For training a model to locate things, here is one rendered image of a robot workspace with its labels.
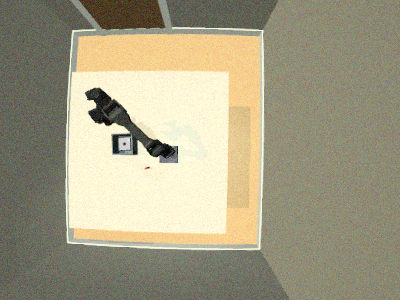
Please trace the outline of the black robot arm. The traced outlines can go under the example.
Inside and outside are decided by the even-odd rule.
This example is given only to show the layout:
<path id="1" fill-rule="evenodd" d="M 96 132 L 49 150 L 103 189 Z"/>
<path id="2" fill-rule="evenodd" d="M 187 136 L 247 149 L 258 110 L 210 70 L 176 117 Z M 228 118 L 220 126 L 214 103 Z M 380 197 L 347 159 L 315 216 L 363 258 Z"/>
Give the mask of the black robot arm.
<path id="1" fill-rule="evenodd" d="M 105 93 L 101 87 L 93 90 L 90 97 L 99 105 L 104 107 L 102 108 L 97 105 L 96 108 L 87 112 L 95 123 L 101 125 L 104 123 L 104 117 L 107 117 L 111 123 L 125 127 L 143 144 L 150 156 L 157 158 L 161 155 L 166 159 L 169 156 L 174 156 L 174 148 L 169 144 L 162 143 L 158 139 L 147 137 L 145 133 L 130 119 L 125 108 L 115 98 L 112 99 L 107 93 Z"/>

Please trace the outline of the white square plate with hole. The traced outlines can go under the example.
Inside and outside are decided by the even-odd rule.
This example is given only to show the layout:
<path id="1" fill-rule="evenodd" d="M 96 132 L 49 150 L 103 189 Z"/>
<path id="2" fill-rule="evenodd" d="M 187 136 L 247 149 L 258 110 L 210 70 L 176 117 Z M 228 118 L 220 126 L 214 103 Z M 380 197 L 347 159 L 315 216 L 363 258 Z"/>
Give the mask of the white square plate with hole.
<path id="1" fill-rule="evenodd" d="M 131 150 L 131 138 L 119 138 L 119 150 Z"/>

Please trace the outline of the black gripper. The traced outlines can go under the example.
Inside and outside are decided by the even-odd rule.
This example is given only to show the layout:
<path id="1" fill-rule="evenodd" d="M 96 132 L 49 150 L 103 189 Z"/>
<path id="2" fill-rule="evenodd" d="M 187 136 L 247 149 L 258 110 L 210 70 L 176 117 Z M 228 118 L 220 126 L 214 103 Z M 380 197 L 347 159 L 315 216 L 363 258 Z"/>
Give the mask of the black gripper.
<path id="1" fill-rule="evenodd" d="M 93 92 L 93 90 L 95 90 L 96 88 L 93 88 L 93 89 L 91 89 L 91 90 L 89 90 L 89 91 L 87 91 L 87 92 L 85 92 L 84 93 L 84 95 L 86 95 L 86 97 L 88 98 L 87 100 L 89 100 L 89 101 L 91 101 L 91 100 L 93 100 L 93 99 L 91 99 L 91 97 L 90 97 L 90 95 L 91 95 L 91 93 Z M 94 101 L 94 100 L 93 100 Z M 94 101 L 95 102 L 95 101 Z M 97 102 L 95 102 L 95 104 L 96 105 L 99 105 Z M 99 105 L 100 107 L 102 107 L 101 105 Z M 102 107 L 102 108 L 104 108 L 104 107 Z M 104 124 L 107 126 L 107 127 L 110 127 L 111 125 L 113 125 L 114 123 L 111 123 L 108 119 L 107 119 L 107 117 L 104 117 Z"/>

